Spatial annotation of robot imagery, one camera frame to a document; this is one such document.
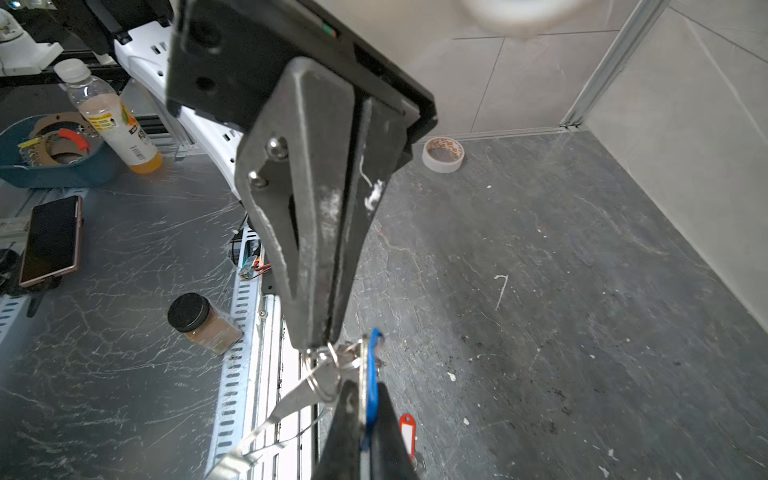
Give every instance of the white label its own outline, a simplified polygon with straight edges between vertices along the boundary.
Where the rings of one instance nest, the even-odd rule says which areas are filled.
[[[408,452],[408,455],[411,455],[411,452],[413,451],[413,445],[411,444],[411,442],[413,442],[413,427],[407,423],[401,423],[400,435],[402,435],[403,443],[406,444],[406,451]]]
[[[157,155],[157,148],[123,102],[98,115],[83,116],[126,164],[141,165]]]

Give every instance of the yellow tag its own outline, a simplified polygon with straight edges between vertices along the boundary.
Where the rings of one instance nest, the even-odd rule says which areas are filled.
[[[96,130],[109,131],[114,129],[117,125],[112,118],[112,114],[97,115],[95,117],[88,117],[88,121],[94,126]]]
[[[40,143],[40,137],[35,137],[31,140],[22,141],[20,144],[16,146],[19,148],[26,148],[26,147],[31,147],[32,145],[38,144],[38,143]]]

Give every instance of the wall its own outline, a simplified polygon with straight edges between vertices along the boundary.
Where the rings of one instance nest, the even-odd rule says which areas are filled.
[[[422,82],[440,123],[433,134],[557,127],[637,0],[596,0],[540,35],[504,38],[456,0],[320,0]]]
[[[673,0],[586,123],[768,330],[768,2]]]

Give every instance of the blue bowl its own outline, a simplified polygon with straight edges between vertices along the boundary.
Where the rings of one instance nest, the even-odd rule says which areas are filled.
[[[29,167],[17,145],[29,139],[35,123],[47,115],[17,121],[0,133],[0,178],[18,188],[96,187],[115,178],[124,168],[120,157],[107,145],[77,163],[60,167]]]

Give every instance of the red plastic piece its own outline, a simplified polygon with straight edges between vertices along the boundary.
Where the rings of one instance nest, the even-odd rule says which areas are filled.
[[[58,130],[58,136],[61,138],[66,138],[67,140],[74,141],[74,144],[77,145],[80,150],[88,149],[88,141],[74,130],[70,130],[68,128],[60,128]]]
[[[407,413],[400,417],[400,434],[402,435],[402,440],[406,444],[406,449],[408,450],[408,455],[411,457],[411,462],[413,462],[416,455],[416,420]]]

